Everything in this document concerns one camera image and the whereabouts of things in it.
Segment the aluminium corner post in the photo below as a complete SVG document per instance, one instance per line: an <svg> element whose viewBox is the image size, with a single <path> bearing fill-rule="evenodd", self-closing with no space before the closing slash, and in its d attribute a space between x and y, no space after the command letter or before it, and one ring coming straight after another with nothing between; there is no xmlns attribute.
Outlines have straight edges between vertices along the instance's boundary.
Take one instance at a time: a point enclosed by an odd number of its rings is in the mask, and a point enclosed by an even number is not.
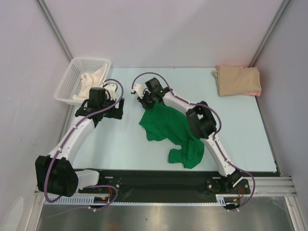
<svg viewBox="0 0 308 231"><path fill-rule="evenodd" d="M35 3L37 4L38 8L40 9L47 25L49 26L51 32L53 33L60 49L62 50L64 56L66 59L70 62L74 57L64 39L62 36L61 31L59 30L56 21L54 20L46 2L44 0L35 0Z"/></svg>
<svg viewBox="0 0 308 231"><path fill-rule="evenodd" d="M254 53L250 63L249 63L249 67L254 67L256 66L256 63L258 62L258 60L260 59L262 53L264 52L266 46L268 45L271 37L273 36L275 30L277 29L279 23L281 22L281 20L283 19L285 13L287 12L288 7L290 6L290 4L292 3L292 0L283 0L277 10L277 12L275 13L266 33L264 34L261 43L259 44L256 52Z"/></svg>

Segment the green t shirt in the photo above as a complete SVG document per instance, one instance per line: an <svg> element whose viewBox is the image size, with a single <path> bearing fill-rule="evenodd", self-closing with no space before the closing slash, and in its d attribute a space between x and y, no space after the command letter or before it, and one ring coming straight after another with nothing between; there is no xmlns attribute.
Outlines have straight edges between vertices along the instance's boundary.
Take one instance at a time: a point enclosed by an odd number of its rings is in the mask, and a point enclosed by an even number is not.
<svg viewBox="0 0 308 231"><path fill-rule="evenodd" d="M144 128L148 141L169 140L180 146L168 152L170 164L181 163L184 168L193 169L201 163L205 145L192 135L183 113L156 103L152 109L145 110L139 125Z"/></svg>

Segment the aluminium front rail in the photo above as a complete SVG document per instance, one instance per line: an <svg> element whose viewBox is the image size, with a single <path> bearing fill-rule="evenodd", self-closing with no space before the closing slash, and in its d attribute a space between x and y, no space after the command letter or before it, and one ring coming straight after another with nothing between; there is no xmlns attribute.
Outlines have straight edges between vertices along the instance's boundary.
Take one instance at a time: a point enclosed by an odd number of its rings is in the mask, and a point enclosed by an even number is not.
<svg viewBox="0 0 308 231"><path fill-rule="evenodd" d="M110 186L119 193L126 193L131 190L146 190L146 191L196 191L206 192L206 180L211 177L189 177L189 178L154 178L154 177L121 177L122 185L119 190ZM283 177L260 177L260 178L243 178L247 179L251 193L265 193L265 194L290 194L294 193L293 183L290 178ZM76 183L69 183L64 188L48 189L47 195L60 196L60 197L72 197L74 194L79 193L79 188Z"/></svg>

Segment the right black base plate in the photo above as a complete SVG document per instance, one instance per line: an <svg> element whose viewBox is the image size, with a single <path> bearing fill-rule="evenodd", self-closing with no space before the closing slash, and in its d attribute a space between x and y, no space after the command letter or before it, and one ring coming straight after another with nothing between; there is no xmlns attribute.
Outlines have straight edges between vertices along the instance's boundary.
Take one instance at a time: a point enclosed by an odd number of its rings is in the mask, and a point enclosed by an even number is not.
<svg viewBox="0 0 308 231"><path fill-rule="evenodd" d="M247 179L242 179L235 186L222 178L208 178L205 182L208 194L250 194L250 186Z"/></svg>

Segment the right aluminium corner post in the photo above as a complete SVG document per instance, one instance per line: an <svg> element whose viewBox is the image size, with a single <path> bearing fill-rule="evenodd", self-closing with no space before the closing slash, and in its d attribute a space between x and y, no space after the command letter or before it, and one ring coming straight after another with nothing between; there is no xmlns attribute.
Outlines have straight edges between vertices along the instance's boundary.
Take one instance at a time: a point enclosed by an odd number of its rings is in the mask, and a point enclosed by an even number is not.
<svg viewBox="0 0 308 231"><path fill-rule="evenodd" d="M275 30L277 29L279 23L281 22L281 20L283 19L285 13L287 12L288 7L290 6L290 4L292 3L292 0L283 0L277 10L277 12L275 13L266 33L264 34L261 43L259 44L256 52L254 53L250 63L249 63L249 67L254 67L256 66L256 63L258 62L258 60L260 59L262 53L264 52L266 46L268 45L271 37L273 36Z"/></svg>

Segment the left aluminium corner post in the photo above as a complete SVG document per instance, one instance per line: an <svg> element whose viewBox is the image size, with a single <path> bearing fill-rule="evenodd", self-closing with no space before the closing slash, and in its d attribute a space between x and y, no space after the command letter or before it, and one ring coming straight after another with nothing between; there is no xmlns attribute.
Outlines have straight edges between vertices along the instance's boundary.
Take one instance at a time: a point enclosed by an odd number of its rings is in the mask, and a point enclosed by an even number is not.
<svg viewBox="0 0 308 231"><path fill-rule="evenodd" d="M74 57L64 39L62 36L61 31L59 30L56 21L54 20L46 2L44 0L35 0L35 3L37 4L38 8L40 9L47 25L49 26L51 32L53 33L60 49L62 50L64 56L66 59L70 62Z"/></svg>

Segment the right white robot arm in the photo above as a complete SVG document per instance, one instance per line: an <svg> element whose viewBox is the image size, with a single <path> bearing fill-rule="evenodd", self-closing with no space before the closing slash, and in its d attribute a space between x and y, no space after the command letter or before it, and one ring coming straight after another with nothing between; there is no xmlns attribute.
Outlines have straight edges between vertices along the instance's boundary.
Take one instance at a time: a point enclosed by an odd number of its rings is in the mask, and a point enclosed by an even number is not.
<svg viewBox="0 0 308 231"><path fill-rule="evenodd" d="M138 95L137 100L144 109L152 109L155 104L160 103L183 113L187 118L190 132L204 143L217 164L218 172L223 179L223 190L233 193L239 188L243 176L239 170L233 167L226 154L218 137L221 121L217 113L206 102L195 103L186 100L169 86L163 88L155 77L146 81L145 86L133 81L131 93Z"/></svg>

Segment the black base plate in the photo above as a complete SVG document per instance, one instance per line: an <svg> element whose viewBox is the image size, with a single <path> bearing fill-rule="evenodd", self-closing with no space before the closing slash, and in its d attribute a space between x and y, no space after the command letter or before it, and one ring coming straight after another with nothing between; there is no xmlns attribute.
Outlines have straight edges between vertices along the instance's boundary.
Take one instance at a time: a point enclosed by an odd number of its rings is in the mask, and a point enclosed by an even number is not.
<svg viewBox="0 0 308 231"><path fill-rule="evenodd" d="M99 179L96 185L99 185L99 187L95 188L88 186L84 189L79 189L78 192L88 194L115 193L116 191L110 186L113 186L119 190L122 185L122 179L117 176L109 175L105 171L99 171Z"/></svg>
<svg viewBox="0 0 308 231"><path fill-rule="evenodd" d="M208 194L250 194L250 186L247 179L242 179L235 186L222 178L208 178L205 182Z"/></svg>

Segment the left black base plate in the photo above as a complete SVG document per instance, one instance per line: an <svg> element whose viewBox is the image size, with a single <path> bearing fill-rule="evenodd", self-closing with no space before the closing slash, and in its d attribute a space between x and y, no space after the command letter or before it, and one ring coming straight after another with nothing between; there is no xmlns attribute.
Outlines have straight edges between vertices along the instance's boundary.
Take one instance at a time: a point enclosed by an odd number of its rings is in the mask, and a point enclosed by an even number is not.
<svg viewBox="0 0 308 231"><path fill-rule="evenodd" d="M99 185L99 187L95 188L88 186L84 189L79 189L78 192L88 194L115 193L116 191L110 186L113 186L119 190L122 185L122 179L117 176L109 175L105 171L99 171L99 179L96 185Z"/></svg>

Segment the cream t shirt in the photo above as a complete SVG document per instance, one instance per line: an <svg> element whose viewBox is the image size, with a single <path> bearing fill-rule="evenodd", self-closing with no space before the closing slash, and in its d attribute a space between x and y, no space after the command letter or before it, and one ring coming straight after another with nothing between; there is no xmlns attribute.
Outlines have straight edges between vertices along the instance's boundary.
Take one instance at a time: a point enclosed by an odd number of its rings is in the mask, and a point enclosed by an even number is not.
<svg viewBox="0 0 308 231"><path fill-rule="evenodd" d="M85 72L81 75L81 90L77 95L73 96L73 100L86 100L89 98L90 89L96 88L103 82L108 64L105 63L101 68L95 72Z"/></svg>

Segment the white plastic basket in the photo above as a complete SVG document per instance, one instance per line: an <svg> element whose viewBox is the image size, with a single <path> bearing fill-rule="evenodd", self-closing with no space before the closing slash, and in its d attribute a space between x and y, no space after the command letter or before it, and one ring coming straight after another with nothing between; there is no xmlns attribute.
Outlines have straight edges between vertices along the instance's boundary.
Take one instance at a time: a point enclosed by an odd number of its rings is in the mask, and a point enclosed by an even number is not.
<svg viewBox="0 0 308 231"><path fill-rule="evenodd" d="M73 96L78 95L81 90L81 75L93 73L101 67L106 67L104 79L108 76L111 67L111 60L101 57L75 57L69 63L61 81L58 85L54 98L57 101L68 105L82 104L83 100L74 100Z"/></svg>

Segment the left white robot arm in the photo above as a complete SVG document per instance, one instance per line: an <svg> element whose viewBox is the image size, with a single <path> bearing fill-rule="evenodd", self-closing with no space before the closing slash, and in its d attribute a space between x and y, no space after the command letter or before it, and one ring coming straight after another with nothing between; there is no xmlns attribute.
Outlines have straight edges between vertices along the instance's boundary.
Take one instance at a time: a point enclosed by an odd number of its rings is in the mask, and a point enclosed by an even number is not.
<svg viewBox="0 0 308 231"><path fill-rule="evenodd" d="M54 203L49 194L71 197L83 188L91 187L95 192L106 188L106 180L97 170L76 171L72 163L86 140L103 118L122 119L124 98L116 97L118 85L104 84L90 89L88 99L76 110L72 126L46 156L35 161L37 186L48 202Z"/></svg>

